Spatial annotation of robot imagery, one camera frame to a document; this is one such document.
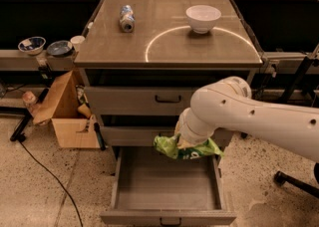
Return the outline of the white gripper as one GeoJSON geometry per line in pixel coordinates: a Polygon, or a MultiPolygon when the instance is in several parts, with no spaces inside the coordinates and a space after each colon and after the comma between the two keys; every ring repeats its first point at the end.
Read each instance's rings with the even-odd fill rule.
{"type": "Polygon", "coordinates": [[[191,108],[185,109],[178,118],[174,136],[178,138],[177,148],[193,148],[207,141],[216,127],[198,118],[191,108]]]}

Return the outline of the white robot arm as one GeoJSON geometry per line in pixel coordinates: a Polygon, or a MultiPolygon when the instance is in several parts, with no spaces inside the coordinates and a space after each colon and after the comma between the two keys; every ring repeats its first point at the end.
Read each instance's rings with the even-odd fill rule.
{"type": "Polygon", "coordinates": [[[319,110],[256,101],[240,77],[196,90],[179,116],[176,132],[198,145],[219,129],[237,130],[319,162],[319,110]]]}

